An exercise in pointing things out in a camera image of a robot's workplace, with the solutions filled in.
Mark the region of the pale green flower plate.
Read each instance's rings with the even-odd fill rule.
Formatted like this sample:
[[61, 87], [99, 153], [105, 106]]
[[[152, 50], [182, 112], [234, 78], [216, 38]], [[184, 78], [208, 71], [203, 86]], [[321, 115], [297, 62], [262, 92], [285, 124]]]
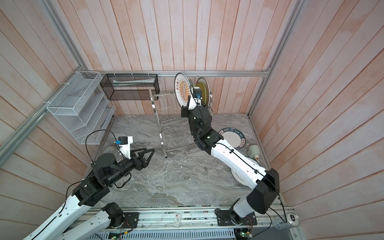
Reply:
[[189, 81], [190, 90], [193, 92], [195, 88], [194, 82], [191, 79], [188, 79], [188, 81]]

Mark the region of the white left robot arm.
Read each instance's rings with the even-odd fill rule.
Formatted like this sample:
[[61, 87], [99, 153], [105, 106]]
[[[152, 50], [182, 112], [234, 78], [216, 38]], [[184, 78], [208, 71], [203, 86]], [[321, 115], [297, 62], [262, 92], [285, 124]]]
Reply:
[[110, 188], [132, 170], [145, 169], [155, 149], [133, 150], [133, 156], [120, 162], [112, 153], [102, 154], [94, 161], [92, 171], [80, 181], [66, 201], [27, 240], [82, 240], [106, 228], [122, 228], [127, 222], [123, 210], [116, 203], [105, 205], [87, 222], [68, 230], [80, 216], [90, 210], [109, 192]]

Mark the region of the large orange sunburst plate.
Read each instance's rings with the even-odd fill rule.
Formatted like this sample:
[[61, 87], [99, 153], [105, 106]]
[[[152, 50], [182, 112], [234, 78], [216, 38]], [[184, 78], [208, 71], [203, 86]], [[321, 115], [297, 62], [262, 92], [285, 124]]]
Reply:
[[212, 92], [210, 91], [210, 87], [208, 85], [207, 80], [204, 77], [200, 77], [197, 80], [196, 87], [202, 90], [202, 101], [206, 106], [209, 107], [210, 113], [212, 113], [213, 96]]

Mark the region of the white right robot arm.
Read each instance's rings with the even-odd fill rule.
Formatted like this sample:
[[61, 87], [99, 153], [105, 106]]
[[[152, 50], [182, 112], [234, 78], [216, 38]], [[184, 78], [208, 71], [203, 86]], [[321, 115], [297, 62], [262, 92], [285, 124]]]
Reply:
[[181, 117], [188, 118], [191, 135], [199, 149], [235, 170], [252, 190], [224, 211], [224, 219], [239, 225], [251, 213], [265, 214], [280, 192], [278, 172], [257, 165], [233, 148], [211, 127], [212, 116], [207, 106], [197, 106], [192, 110], [182, 107]]

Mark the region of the small orange sunburst plate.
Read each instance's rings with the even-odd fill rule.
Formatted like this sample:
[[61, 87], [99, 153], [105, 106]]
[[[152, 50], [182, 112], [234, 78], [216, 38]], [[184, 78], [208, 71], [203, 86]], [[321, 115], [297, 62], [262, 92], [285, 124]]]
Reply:
[[175, 96], [181, 107], [188, 107], [189, 96], [191, 95], [190, 81], [183, 73], [175, 76]]

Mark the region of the yellow woven plate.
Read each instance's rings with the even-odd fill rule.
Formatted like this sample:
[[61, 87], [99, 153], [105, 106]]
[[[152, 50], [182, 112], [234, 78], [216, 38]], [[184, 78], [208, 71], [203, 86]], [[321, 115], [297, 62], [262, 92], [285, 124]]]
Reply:
[[210, 101], [210, 91], [207, 82], [199, 81], [197, 83], [197, 87], [202, 90], [202, 101], [205, 103], [205, 105], [208, 105]]

